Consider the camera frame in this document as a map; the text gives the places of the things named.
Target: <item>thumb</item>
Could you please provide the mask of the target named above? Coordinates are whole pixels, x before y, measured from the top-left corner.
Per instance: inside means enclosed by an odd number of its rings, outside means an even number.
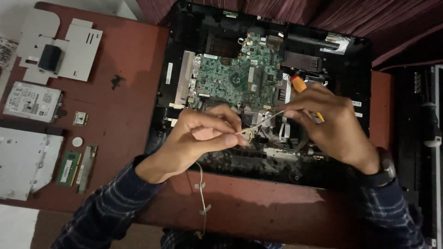
[[[238,137],[234,134],[220,135],[208,140],[198,140],[193,146],[199,153],[221,151],[234,147],[238,143]]]
[[[287,110],[284,111],[284,116],[301,124],[312,140],[315,141],[319,136],[319,127],[317,126],[316,122],[304,111]]]

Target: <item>table surface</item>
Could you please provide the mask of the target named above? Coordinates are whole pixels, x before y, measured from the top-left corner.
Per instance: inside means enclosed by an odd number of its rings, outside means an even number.
[[[62,151],[83,153],[86,145],[99,145],[88,195],[144,151],[168,30],[54,4],[39,2],[35,7],[60,17],[58,39],[65,37],[72,18],[92,21],[93,28],[103,31],[88,82],[50,78],[47,85],[64,92],[62,109],[67,111],[67,116],[58,118],[53,124],[67,131]],[[13,82],[23,81],[25,68],[19,67],[18,63],[19,60],[12,70],[0,109],[3,109]],[[112,90],[111,79],[116,74],[126,81]],[[391,81],[389,75],[373,72],[370,135],[377,146],[389,146]],[[89,113],[85,127],[72,125],[76,111]],[[0,118],[16,117],[0,114]],[[79,148],[71,144],[77,136],[84,140]],[[199,180],[196,172],[171,178],[139,214],[137,221],[188,230],[202,229],[201,199],[198,190],[194,189]],[[207,220],[210,231],[335,248],[354,247],[358,243],[358,225],[351,221],[352,215],[347,208],[349,200],[343,194],[212,174],[204,174],[203,180],[206,182],[205,203],[212,206]],[[55,185],[53,179],[26,202],[1,200],[0,203],[73,213],[86,197],[75,191],[74,186]]]

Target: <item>black watch strap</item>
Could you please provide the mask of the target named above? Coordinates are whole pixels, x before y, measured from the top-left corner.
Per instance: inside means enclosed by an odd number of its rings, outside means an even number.
[[[377,147],[378,155],[380,157],[380,170],[373,175],[365,175],[361,172],[358,174],[358,179],[361,185],[365,187],[378,187],[388,184],[394,180],[395,166],[391,154],[384,148]]]

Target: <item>hand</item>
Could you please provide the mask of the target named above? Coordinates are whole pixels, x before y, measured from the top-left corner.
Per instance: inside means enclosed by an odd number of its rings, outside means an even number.
[[[283,108],[284,115],[299,122],[327,155],[367,175],[379,171],[377,149],[363,132],[350,99],[335,96],[321,84],[314,84]],[[325,121],[317,124],[303,110],[320,112]]]
[[[234,135],[240,130],[241,119],[228,105],[206,113],[186,108],[163,146],[136,166],[136,174],[149,183],[164,182],[183,173],[206,152],[246,145],[241,135]]]

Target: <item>checkered sleeve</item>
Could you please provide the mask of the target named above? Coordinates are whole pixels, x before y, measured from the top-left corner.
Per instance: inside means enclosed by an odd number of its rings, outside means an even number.
[[[361,188],[362,213],[368,223],[367,248],[427,248],[420,230],[403,198],[397,179],[383,187]]]
[[[140,179],[134,167],[147,156],[138,156],[105,186],[94,191],[63,226],[51,248],[109,248],[122,239],[134,213],[146,205],[162,184]]]

